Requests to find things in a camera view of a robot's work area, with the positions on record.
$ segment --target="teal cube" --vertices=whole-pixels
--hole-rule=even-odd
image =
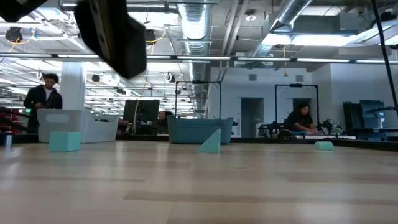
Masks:
[[[315,143],[315,149],[322,150],[322,151],[333,151],[333,143],[331,142],[321,142],[318,141]]]
[[[72,152],[80,150],[80,133],[51,132],[50,152]]]

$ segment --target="man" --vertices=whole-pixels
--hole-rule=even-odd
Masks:
[[[30,111],[30,118],[27,123],[28,128],[32,131],[30,133],[37,133],[39,122],[37,121],[38,109],[62,109],[62,96],[53,88],[54,84],[59,82],[56,74],[43,74],[45,85],[39,85],[31,88],[27,93],[24,101],[26,108],[32,109]]]

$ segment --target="doorway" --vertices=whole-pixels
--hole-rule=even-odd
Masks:
[[[241,137],[255,138],[256,124],[264,122],[264,99],[241,99]]]

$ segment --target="woman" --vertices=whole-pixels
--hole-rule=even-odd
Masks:
[[[162,134],[169,133],[169,126],[167,125],[167,116],[173,116],[169,111],[159,112],[159,119],[157,120],[157,132]]]
[[[310,134],[318,134],[307,102],[301,103],[295,111],[291,112],[285,123],[291,131],[307,131]]]

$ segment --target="teal bin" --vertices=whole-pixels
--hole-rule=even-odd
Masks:
[[[203,144],[217,129],[221,130],[221,144],[231,142],[233,118],[220,119],[177,119],[167,117],[169,139],[174,144]]]
[[[72,152],[80,150],[80,133],[76,132],[51,132],[51,152]]]

